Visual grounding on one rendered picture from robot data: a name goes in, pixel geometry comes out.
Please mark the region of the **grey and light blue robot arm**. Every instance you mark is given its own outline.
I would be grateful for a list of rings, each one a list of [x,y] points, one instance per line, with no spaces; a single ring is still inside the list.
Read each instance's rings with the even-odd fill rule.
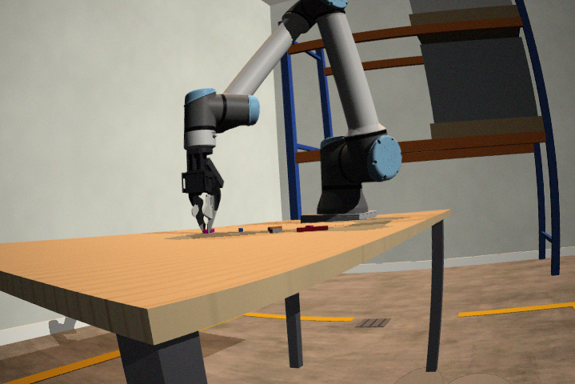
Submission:
[[[184,149],[214,148],[217,134],[255,125],[260,104],[254,93],[300,34],[317,23],[348,126],[345,136],[321,141],[317,214],[368,212],[362,183],[393,178],[401,167],[401,149],[378,122],[346,18],[347,4],[348,0],[299,0],[223,94],[214,88],[190,91],[184,105]]]

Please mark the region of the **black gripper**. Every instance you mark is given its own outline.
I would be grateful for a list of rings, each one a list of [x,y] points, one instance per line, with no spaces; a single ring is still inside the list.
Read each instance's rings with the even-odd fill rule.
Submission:
[[[207,147],[186,150],[187,172],[182,173],[182,193],[189,194],[189,200],[193,206],[191,212],[197,219],[202,233],[206,229],[204,216],[208,218],[207,234],[211,231],[221,200],[220,183],[216,179],[218,176],[213,171],[209,171],[206,166],[207,155],[212,153],[213,148]],[[183,178],[185,179],[185,189]],[[202,193],[207,193],[203,212],[203,199],[198,197]]]

